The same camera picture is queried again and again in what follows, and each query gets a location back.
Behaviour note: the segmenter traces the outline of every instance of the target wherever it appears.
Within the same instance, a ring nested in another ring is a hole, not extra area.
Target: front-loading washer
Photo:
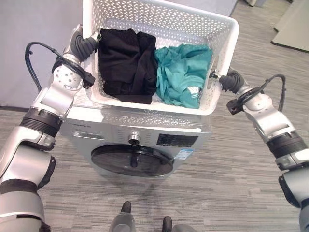
[[[206,129],[160,112],[74,106],[61,134],[100,175],[166,178],[210,137]]]

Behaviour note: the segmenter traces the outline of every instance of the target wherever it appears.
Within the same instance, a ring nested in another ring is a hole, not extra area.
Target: white plastic basket
[[[180,44],[207,44],[213,55],[209,67],[217,60],[216,74],[226,75],[235,49],[239,27],[236,20],[211,12],[178,5],[162,0],[84,0],[83,36],[92,35],[100,28],[143,31],[157,38],[156,47]],[[84,62],[85,69],[95,78],[87,90],[90,100],[105,105],[186,113],[211,114],[220,97],[221,85],[214,81],[210,88],[208,78],[200,96],[199,109],[166,105],[153,98],[150,105],[119,101],[103,92],[103,80],[98,73],[98,56],[93,54]]]

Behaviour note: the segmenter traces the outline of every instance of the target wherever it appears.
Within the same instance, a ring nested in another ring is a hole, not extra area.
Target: gray carpet
[[[284,113],[309,142],[309,54],[270,44],[289,3],[268,0],[263,8],[240,1],[233,13],[239,40],[232,67],[254,86],[273,74],[287,77]],[[266,90],[278,106],[281,83]],[[244,114],[231,116],[223,93],[211,116],[212,139],[161,182],[136,183],[99,176],[68,139],[58,136],[52,151],[57,167],[39,191],[46,223],[55,232],[107,231],[124,201],[133,205],[137,232],[160,231],[170,215],[199,232],[296,232],[299,210],[290,206],[278,184],[274,158]],[[0,145],[23,113],[0,111]]]

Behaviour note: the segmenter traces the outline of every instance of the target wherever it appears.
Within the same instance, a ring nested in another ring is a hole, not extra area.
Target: gray wall
[[[0,0],[0,105],[28,108],[37,96],[25,65],[25,48],[39,41],[62,52],[71,30],[82,23],[82,0]],[[55,55],[34,45],[30,56],[42,87]]]

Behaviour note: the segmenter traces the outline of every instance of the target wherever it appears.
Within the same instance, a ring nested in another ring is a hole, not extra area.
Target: robotic arm
[[[263,89],[275,77],[283,81],[279,110],[272,105],[271,98]],[[275,75],[261,87],[251,88],[242,76],[230,70],[219,79],[225,91],[236,94],[236,99],[227,104],[231,114],[244,111],[247,118],[276,158],[283,171],[279,184],[286,200],[300,208],[299,224],[302,232],[309,232],[309,149],[297,134],[289,119],[281,112],[284,99],[285,77]]]
[[[40,92],[0,152],[1,232],[50,231],[44,223],[43,204],[37,193],[49,182],[56,165],[56,159],[45,151],[54,148],[55,136],[72,106],[75,94],[82,87],[88,88],[94,83],[94,77],[85,72],[80,63],[97,49],[98,40],[97,32],[83,39],[82,27],[78,25],[63,55],[39,42],[27,46],[26,64]],[[50,84],[43,90],[29,62],[33,44],[42,45],[58,56]],[[301,231],[309,232],[308,147],[291,122],[273,107],[271,98],[263,93],[266,84],[251,88],[235,71],[221,76],[219,81],[225,91],[236,94],[237,98],[227,104],[229,111],[233,115],[244,111],[274,154],[278,167],[284,171],[279,177],[284,195],[290,204],[301,208]]]
[[[75,94],[82,87],[94,84],[94,77],[85,72],[80,63],[98,46],[98,33],[82,37],[82,26],[72,33],[63,55],[39,42],[26,48],[26,62],[30,47],[40,44],[58,55],[50,84],[39,92],[36,100],[15,127],[0,153],[0,231],[49,232],[44,223],[42,201],[37,190],[46,185],[56,165],[56,159],[45,151],[52,150],[55,136],[72,106]],[[27,62],[31,76],[36,76]]]

